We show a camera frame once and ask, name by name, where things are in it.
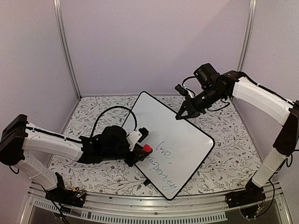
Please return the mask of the red whiteboard eraser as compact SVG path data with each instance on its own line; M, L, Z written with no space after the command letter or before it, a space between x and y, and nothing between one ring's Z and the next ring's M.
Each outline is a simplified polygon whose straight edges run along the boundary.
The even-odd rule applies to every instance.
M142 155L147 156L153 152L153 149L148 145L145 144L144 147L142 148Z

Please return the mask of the white whiteboard black frame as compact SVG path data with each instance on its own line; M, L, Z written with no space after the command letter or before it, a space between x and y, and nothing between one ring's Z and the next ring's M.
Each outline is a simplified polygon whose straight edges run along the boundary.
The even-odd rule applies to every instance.
M173 200L196 173L215 146L214 139L188 120L143 91L137 97L123 129L145 127L149 135L142 141L153 152L136 167L167 200Z

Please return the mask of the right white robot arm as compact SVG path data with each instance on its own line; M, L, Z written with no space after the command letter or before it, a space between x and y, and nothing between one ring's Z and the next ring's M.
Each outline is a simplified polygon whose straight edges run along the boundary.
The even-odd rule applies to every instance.
M252 203L260 195L259 188L282 167L292 156L299 140L299 103L292 102L268 88L254 82L242 71L231 70L218 73L210 63L197 68L193 77L200 83L202 92L194 95L183 84L175 90L185 97L176 119L196 118L220 99L236 98L243 100L275 119L282 129L273 143L272 150L264 159L242 192L242 200Z

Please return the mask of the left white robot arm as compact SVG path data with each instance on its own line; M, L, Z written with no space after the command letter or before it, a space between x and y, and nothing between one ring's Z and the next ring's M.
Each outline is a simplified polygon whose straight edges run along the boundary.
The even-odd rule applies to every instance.
M131 167L153 152L149 145L140 145L148 134L146 128L127 133L120 126L108 126L96 136L72 139L41 129L20 114L2 132L0 162L23 171L64 203L70 196L62 176L46 168L31 151L55 154L83 164L124 160Z

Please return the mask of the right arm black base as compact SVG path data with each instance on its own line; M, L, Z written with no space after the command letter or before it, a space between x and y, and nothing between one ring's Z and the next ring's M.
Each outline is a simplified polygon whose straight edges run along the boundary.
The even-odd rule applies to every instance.
M240 213L247 219L256 218L258 213L264 206L266 195L263 188L256 186L252 180L249 180L245 185L244 190L232 191L225 195L225 202L229 208L245 206L255 203L254 206L240 209Z

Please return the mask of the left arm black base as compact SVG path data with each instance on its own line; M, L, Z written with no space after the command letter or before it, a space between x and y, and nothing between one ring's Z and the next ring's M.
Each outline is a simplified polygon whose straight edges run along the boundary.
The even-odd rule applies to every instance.
M66 189L62 176L57 172L55 175L57 177L57 186L52 190L46 190L45 198L59 204L82 208L86 199L86 191L79 187Z

